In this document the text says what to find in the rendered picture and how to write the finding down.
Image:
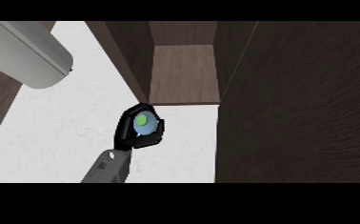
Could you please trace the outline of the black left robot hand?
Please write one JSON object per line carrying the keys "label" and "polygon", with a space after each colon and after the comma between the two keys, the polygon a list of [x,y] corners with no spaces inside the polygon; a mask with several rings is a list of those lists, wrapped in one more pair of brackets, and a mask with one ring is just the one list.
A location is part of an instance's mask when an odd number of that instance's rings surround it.
{"label": "black left robot hand", "polygon": [[[155,121],[158,122],[157,129],[146,135],[136,131],[135,126],[136,116],[145,112],[151,112],[155,115]],[[154,106],[139,103],[121,115],[114,135],[114,149],[129,151],[154,146],[161,143],[164,132],[166,121],[160,118]]]}

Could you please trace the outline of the open brown wooden cabinet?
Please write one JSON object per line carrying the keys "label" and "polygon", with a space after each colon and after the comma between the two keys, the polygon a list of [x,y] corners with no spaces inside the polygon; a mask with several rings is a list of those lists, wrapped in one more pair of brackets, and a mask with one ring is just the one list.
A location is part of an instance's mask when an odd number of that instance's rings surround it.
{"label": "open brown wooden cabinet", "polygon": [[254,21],[89,21],[86,25],[140,102],[222,103]]}

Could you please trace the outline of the pale grey rounded appliance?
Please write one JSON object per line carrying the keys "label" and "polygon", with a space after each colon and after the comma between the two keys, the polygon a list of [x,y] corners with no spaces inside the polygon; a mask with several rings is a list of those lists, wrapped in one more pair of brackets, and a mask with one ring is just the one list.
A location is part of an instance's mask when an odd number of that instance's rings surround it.
{"label": "pale grey rounded appliance", "polygon": [[40,21],[0,21],[0,72],[33,89],[70,75],[74,57]]}

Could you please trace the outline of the dark brown cabinet door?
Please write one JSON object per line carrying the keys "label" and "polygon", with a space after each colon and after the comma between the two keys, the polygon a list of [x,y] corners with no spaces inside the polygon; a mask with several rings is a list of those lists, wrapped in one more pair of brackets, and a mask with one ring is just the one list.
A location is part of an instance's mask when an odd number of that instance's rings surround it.
{"label": "dark brown cabinet door", "polygon": [[217,136],[219,182],[360,183],[360,21],[256,24]]}

